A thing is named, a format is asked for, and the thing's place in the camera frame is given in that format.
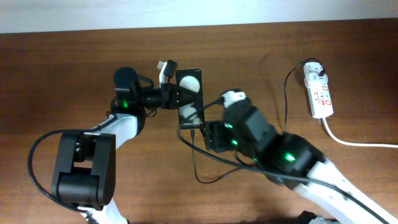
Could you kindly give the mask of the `black smartphone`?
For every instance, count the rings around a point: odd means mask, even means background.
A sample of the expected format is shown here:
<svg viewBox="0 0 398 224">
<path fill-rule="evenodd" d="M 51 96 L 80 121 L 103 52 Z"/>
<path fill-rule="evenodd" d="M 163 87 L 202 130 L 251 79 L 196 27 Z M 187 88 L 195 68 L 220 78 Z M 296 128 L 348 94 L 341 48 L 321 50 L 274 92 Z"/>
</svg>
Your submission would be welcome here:
<svg viewBox="0 0 398 224">
<path fill-rule="evenodd" d="M 205 121 L 204 112 L 199 112 L 189 119 L 191 114 L 203 108 L 202 74 L 199 68 L 177 70 L 177 85 L 182 87 L 178 96 L 178 119 L 181 129 L 199 129 Z"/>
</svg>

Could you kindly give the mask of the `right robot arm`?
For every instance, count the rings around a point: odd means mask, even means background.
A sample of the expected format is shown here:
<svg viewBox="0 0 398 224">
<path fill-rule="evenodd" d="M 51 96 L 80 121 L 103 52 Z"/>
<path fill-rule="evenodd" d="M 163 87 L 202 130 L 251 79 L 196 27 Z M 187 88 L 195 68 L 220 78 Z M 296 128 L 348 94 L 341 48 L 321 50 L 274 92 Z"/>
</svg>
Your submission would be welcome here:
<svg viewBox="0 0 398 224">
<path fill-rule="evenodd" d="M 237 167 L 312 201 L 340 223 L 397 223 L 397 218 L 356 188 L 324 153 L 305 138 L 278 133 L 248 99 L 215 100 L 223 117 L 206 126 L 207 148 L 236 151 L 254 161 Z"/>
</svg>

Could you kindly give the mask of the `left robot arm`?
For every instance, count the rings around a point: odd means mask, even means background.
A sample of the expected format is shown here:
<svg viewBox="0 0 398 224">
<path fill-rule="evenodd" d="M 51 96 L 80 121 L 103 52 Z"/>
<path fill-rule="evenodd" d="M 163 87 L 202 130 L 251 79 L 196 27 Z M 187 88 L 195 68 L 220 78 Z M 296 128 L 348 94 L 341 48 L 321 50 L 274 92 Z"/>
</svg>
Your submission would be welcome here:
<svg viewBox="0 0 398 224">
<path fill-rule="evenodd" d="M 116 151 L 143 130 L 157 109 L 178 110 L 186 129 L 198 128 L 204 115 L 192 116 L 203 104 L 199 68 L 177 69 L 169 60 L 158 64 L 159 86 L 131 67 L 114 73 L 116 96 L 108 118 L 87 130 L 62 131 L 51 193 L 88 223 L 129 223 L 114 199 Z"/>
</svg>

